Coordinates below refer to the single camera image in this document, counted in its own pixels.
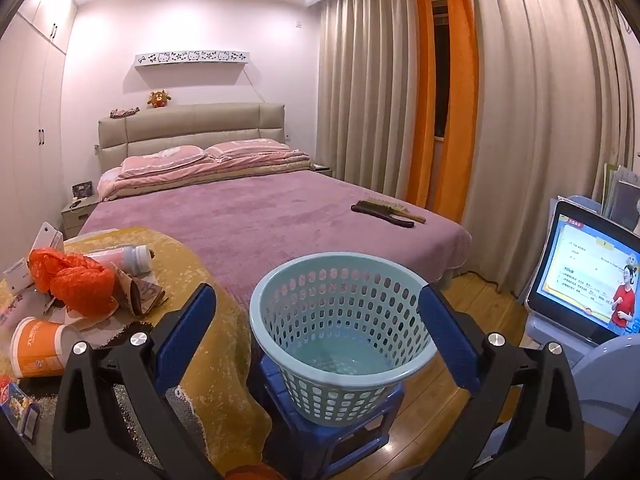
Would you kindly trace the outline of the bedside table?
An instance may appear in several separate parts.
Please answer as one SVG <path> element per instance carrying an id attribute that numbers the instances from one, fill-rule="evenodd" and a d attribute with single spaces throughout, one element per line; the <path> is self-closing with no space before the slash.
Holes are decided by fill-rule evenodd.
<path id="1" fill-rule="evenodd" d="M 61 211 L 65 238 L 73 238 L 79 234 L 99 202 L 96 195 L 75 198 Z"/>

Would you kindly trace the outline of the wooden handled bed brush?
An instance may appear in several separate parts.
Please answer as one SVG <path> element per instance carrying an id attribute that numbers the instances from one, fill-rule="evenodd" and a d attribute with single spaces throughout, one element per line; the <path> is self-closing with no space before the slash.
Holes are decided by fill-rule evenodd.
<path id="1" fill-rule="evenodd" d="M 392 203 L 388 200 L 377 200 L 376 198 L 367 198 L 363 203 L 378 208 L 379 210 L 384 210 L 388 214 L 394 214 L 395 216 L 422 224 L 426 223 L 426 219 L 424 217 L 414 214 L 401 204 Z"/>

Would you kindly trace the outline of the orange soy milk cup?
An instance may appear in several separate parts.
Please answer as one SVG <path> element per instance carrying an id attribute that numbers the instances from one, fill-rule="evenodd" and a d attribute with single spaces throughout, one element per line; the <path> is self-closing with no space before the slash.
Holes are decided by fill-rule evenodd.
<path id="1" fill-rule="evenodd" d="M 80 340 L 73 326 L 24 318 L 11 338 L 12 372 L 17 378 L 61 376 L 74 344 Z"/>

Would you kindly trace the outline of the tablet screen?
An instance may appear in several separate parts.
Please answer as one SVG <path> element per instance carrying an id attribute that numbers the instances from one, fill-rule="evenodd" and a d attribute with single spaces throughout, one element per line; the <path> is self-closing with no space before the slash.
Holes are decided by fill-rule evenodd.
<path id="1" fill-rule="evenodd" d="M 525 304 L 595 344 L 638 334 L 638 235 L 578 203 L 558 200 Z"/>

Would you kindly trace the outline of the beige curtain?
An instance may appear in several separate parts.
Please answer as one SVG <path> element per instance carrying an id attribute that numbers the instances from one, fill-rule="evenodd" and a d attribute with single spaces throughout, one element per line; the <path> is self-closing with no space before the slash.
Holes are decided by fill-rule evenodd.
<path id="1" fill-rule="evenodd" d="M 416 0 L 320 4 L 316 155 L 337 179 L 407 194 L 416 128 Z"/>
<path id="2" fill-rule="evenodd" d="M 474 0 L 480 96 L 463 223 L 469 270 L 512 294 L 528 286 L 549 203 L 598 196 L 630 166 L 636 103 L 614 0 Z"/>

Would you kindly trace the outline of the pink pillow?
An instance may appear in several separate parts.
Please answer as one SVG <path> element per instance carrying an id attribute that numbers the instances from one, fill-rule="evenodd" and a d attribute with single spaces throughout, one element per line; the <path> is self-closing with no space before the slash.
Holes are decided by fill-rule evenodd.
<path id="1" fill-rule="evenodd" d="M 284 143 L 272 139 L 248 139 L 221 142 L 206 148 L 204 153 L 211 158 L 238 158 L 248 155 L 288 153 L 291 149 Z"/>
<path id="2" fill-rule="evenodd" d="M 202 162 L 207 154 L 197 146 L 183 145 L 159 152 L 127 157 L 120 165 L 119 179 L 149 177 Z"/>

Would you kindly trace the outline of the colourful snack packet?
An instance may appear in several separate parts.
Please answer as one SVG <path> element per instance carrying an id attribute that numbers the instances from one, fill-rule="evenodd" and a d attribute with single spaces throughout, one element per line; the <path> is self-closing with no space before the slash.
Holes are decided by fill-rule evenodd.
<path id="1" fill-rule="evenodd" d="M 27 442 L 34 442 L 40 416 L 39 406 L 6 375 L 2 375 L 0 380 L 0 404 L 16 433 Z"/>

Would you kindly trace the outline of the brown paper sleeve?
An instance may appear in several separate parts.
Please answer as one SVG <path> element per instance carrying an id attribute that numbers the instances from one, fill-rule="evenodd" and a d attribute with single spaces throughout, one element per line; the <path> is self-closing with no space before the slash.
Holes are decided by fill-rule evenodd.
<path id="1" fill-rule="evenodd" d="M 114 297 L 118 304 L 136 318 L 142 318 L 166 299 L 162 286 L 146 278 L 137 278 L 114 267 Z"/>

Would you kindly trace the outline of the blue plastic stool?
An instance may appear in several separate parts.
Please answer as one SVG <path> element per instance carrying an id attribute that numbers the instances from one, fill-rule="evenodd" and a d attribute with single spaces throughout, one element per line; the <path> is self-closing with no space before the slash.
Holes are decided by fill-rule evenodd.
<path id="1" fill-rule="evenodd" d="M 319 426 L 297 413 L 280 370 L 266 356 L 260 372 L 262 403 L 272 416 L 264 461 L 288 479 L 329 479 L 378 452 L 390 440 L 390 427 L 405 397 L 405 389 L 397 386 L 361 422 Z"/>

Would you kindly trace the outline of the folded pink striped quilt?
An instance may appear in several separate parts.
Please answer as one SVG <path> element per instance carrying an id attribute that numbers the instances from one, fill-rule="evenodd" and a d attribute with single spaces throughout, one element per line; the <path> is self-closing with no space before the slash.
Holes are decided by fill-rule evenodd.
<path id="1" fill-rule="evenodd" d="M 301 151 L 248 154 L 235 158 L 211 158 L 189 166 L 149 174 L 143 177 L 121 179 L 117 168 L 108 170 L 99 180 L 96 194 L 99 200 L 137 196 L 171 188 L 245 177 L 269 176 L 286 172 L 308 170 L 311 158 Z"/>

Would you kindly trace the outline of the beige right curtain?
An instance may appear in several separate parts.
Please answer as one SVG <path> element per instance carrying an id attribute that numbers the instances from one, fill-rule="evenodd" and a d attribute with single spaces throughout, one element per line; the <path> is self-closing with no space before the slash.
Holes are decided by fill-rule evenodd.
<path id="1" fill-rule="evenodd" d="M 549 203 L 598 196 L 630 166 L 636 103 L 614 0 L 474 0 L 480 96 L 463 223 L 469 270 L 512 294 L 528 286 Z"/>

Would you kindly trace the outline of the picture frame on nightstand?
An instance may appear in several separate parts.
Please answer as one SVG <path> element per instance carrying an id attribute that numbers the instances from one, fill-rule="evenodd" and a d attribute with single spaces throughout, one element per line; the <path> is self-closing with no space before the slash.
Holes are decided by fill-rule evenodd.
<path id="1" fill-rule="evenodd" d="M 72 185 L 72 195 L 75 200 L 82 200 L 93 196 L 93 184 L 91 181 L 80 182 Z"/>

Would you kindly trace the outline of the dark item on headboard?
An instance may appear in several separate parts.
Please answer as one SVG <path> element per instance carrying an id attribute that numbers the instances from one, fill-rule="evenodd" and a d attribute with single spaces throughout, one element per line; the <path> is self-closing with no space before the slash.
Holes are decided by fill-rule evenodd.
<path id="1" fill-rule="evenodd" d="M 120 118 L 126 118 L 126 117 L 130 117 L 130 116 L 134 116 L 135 114 L 140 112 L 140 108 L 139 107 L 131 107 L 131 108 L 127 108 L 126 110 L 119 110 L 118 108 L 116 108 L 116 110 L 111 110 L 110 111 L 110 118 L 111 119 L 120 119 Z"/>

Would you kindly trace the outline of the pink pillow left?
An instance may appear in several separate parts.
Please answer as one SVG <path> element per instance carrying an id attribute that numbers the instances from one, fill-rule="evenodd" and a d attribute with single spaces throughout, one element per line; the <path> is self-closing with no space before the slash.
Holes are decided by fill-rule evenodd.
<path id="1" fill-rule="evenodd" d="M 183 145 L 159 152 L 127 157 L 120 165 L 119 179 L 149 177 L 202 162 L 207 154 L 197 146 Z"/>

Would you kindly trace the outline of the white wardrobe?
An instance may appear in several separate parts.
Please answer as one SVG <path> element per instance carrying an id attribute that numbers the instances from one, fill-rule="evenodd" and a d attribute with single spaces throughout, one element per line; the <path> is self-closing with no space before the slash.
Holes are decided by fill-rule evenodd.
<path id="1" fill-rule="evenodd" d="M 1 267 L 58 226 L 66 202 L 61 100 L 73 0 L 26 0 L 1 38 Z"/>

